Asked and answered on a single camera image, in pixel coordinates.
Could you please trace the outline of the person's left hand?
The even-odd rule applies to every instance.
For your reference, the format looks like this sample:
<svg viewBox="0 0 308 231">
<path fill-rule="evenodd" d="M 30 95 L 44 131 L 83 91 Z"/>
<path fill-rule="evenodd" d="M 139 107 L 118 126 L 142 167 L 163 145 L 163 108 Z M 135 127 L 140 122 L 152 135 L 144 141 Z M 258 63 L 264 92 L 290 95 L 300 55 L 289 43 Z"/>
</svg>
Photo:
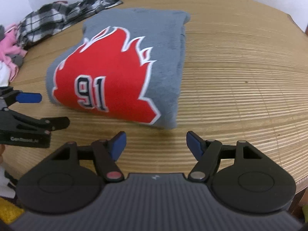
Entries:
<svg viewBox="0 0 308 231">
<path fill-rule="evenodd" d="M 5 146 L 3 145 L 3 144 L 0 144 L 0 164 L 2 164 L 3 163 L 3 160 L 4 160 L 4 158 L 3 158 L 3 153 L 4 153 L 4 151 L 5 151 Z"/>
</svg>

